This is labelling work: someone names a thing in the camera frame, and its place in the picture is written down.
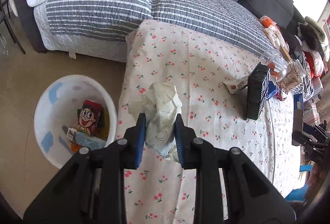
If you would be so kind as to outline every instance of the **blue patch on bin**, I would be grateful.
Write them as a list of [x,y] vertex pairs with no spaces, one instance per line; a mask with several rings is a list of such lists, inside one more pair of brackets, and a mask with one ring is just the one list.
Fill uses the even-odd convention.
[[49,101],[51,102],[51,104],[53,105],[56,101],[57,101],[57,90],[63,85],[62,82],[58,82],[57,84],[55,84],[48,92],[48,96],[49,96]]
[[73,151],[61,136],[58,137],[58,141],[69,151],[71,155],[73,155]]
[[44,148],[45,152],[48,153],[53,145],[54,145],[53,134],[48,131],[45,134],[44,138],[42,139],[41,146]]

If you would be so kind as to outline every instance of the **white trash can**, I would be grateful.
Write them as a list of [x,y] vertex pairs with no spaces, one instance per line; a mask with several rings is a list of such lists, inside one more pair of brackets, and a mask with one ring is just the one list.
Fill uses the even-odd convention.
[[74,154],[65,128],[77,127],[77,110],[85,100],[100,103],[108,110],[108,146],[115,140],[117,113],[110,95],[97,81],[83,75],[65,76],[52,83],[38,101],[34,133],[41,151],[57,168],[62,168]]

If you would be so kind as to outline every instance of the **clothing tag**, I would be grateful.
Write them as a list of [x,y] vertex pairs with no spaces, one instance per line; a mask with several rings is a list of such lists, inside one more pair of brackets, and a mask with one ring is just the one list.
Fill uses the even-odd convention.
[[69,52],[69,57],[71,57],[73,59],[77,58],[74,52]]

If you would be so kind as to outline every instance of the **cartoon face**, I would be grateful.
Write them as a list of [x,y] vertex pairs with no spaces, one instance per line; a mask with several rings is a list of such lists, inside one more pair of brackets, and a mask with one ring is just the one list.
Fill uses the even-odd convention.
[[90,127],[94,122],[96,122],[94,113],[89,108],[80,112],[79,123],[82,127]]

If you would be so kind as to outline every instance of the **cherry print tablecloth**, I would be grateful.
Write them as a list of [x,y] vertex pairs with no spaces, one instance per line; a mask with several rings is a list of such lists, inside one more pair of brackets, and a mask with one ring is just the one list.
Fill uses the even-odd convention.
[[[231,95],[223,84],[248,75],[258,63],[256,56],[214,37],[154,20],[143,21],[126,40],[132,48],[119,101],[117,138],[135,125],[128,103],[141,100],[152,83],[166,81],[177,87],[184,124],[197,136],[218,148],[239,147],[284,197],[290,193],[300,166],[300,149],[291,145],[292,97],[284,102],[272,98],[258,120],[245,120],[239,95]],[[195,175],[195,170],[183,171],[180,164],[145,148],[139,169],[125,171],[128,221],[192,223]]]

